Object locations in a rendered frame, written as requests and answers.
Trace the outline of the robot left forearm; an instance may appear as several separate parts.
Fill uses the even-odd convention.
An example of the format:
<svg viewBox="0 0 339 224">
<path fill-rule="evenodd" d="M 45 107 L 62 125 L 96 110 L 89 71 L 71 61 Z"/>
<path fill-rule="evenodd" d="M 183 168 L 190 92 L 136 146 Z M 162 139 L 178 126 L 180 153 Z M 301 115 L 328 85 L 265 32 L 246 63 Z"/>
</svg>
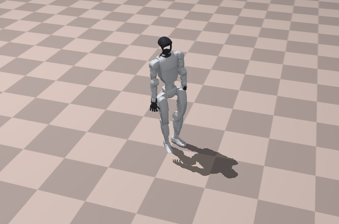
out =
<svg viewBox="0 0 339 224">
<path fill-rule="evenodd" d="M 187 78 L 187 74 L 183 75 L 183 76 L 180 76 L 180 79 L 181 79 L 181 88 L 183 89 L 184 86 L 187 87 L 187 81 L 186 81 L 186 78 Z"/>
</svg>

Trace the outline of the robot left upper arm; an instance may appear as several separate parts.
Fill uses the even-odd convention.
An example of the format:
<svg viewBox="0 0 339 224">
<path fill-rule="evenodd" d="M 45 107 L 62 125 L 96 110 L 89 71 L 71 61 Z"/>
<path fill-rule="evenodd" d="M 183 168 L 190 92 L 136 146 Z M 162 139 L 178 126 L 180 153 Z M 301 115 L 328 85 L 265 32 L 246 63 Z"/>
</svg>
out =
<svg viewBox="0 0 339 224">
<path fill-rule="evenodd" d="M 187 74 L 186 69 L 184 68 L 184 54 L 180 51 L 175 51 L 175 53 L 178 56 L 178 61 L 179 61 L 179 75 L 183 76 Z"/>
</svg>

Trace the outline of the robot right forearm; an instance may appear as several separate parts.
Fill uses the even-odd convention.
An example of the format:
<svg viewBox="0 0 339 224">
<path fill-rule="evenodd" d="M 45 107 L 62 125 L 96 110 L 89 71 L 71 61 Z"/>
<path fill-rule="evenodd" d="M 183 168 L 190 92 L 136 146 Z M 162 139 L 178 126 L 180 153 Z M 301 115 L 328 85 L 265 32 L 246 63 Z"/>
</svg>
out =
<svg viewBox="0 0 339 224">
<path fill-rule="evenodd" d="M 153 81 L 150 81 L 150 89 L 151 89 L 151 102 L 156 102 L 157 97 L 157 86 L 154 86 Z"/>
</svg>

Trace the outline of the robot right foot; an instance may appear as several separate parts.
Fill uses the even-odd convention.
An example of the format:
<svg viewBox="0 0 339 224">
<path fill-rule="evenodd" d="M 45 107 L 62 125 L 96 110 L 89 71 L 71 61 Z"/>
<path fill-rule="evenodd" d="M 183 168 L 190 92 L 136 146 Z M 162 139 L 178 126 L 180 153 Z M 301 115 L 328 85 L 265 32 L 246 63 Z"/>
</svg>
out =
<svg viewBox="0 0 339 224">
<path fill-rule="evenodd" d="M 166 143 L 167 143 L 167 144 L 166 144 Z M 166 142 L 166 143 L 165 143 L 165 140 L 164 140 L 164 141 L 163 141 L 163 144 L 164 144 L 164 146 L 165 146 L 166 151 L 167 151 L 168 153 L 172 153 L 172 152 L 173 152 L 173 148 L 172 148 L 170 142 L 169 142 L 169 143 Z"/>
</svg>

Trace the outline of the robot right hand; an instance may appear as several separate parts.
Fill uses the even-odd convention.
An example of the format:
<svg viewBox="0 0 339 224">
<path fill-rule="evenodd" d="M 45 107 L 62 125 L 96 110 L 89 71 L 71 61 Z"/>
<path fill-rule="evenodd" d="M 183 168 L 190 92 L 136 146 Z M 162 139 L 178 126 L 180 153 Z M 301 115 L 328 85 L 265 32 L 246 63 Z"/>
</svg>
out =
<svg viewBox="0 0 339 224">
<path fill-rule="evenodd" d="M 160 108 L 157 106 L 157 98 L 156 98 L 156 102 L 151 102 L 151 105 L 150 105 L 150 111 L 151 111 L 151 109 L 152 109 L 152 111 L 158 112 L 157 108 L 160 110 Z"/>
</svg>

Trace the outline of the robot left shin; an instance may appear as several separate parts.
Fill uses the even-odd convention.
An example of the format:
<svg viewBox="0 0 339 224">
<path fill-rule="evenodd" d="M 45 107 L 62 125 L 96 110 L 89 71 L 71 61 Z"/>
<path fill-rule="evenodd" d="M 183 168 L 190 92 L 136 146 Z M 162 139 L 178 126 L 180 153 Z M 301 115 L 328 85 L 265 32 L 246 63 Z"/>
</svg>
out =
<svg viewBox="0 0 339 224">
<path fill-rule="evenodd" d="M 183 117 L 181 117 L 180 120 L 175 121 L 173 120 L 173 128 L 174 128 L 174 139 L 179 138 L 179 134 L 182 128 L 182 124 L 183 124 Z"/>
</svg>

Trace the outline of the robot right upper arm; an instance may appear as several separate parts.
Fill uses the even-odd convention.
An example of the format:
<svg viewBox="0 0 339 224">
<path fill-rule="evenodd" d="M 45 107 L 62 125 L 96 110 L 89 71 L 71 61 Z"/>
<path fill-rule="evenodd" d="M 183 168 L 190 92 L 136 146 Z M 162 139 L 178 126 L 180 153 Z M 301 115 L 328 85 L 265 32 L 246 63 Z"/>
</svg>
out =
<svg viewBox="0 0 339 224">
<path fill-rule="evenodd" d="M 154 59 L 149 63 L 149 68 L 150 68 L 150 77 L 151 80 L 154 83 L 154 86 L 158 86 L 159 85 L 159 81 L 158 79 L 156 79 L 157 77 L 157 68 L 159 67 L 159 60 L 158 59 Z"/>
</svg>

